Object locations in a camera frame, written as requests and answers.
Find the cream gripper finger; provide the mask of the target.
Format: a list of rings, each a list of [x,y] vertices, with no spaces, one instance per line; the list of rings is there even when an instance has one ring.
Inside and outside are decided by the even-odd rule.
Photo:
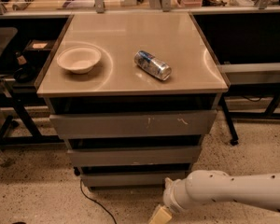
[[[163,205],[158,205],[148,224],[167,224],[172,219],[172,213]]]

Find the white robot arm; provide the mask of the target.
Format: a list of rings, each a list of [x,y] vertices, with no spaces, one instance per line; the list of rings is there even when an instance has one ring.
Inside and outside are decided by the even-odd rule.
[[[173,213],[195,205],[235,202],[280,213],[280,173],[231,176],[222,171],[197,170],[184,179],[165,179],[163,204],[148,224],[167,224]]]

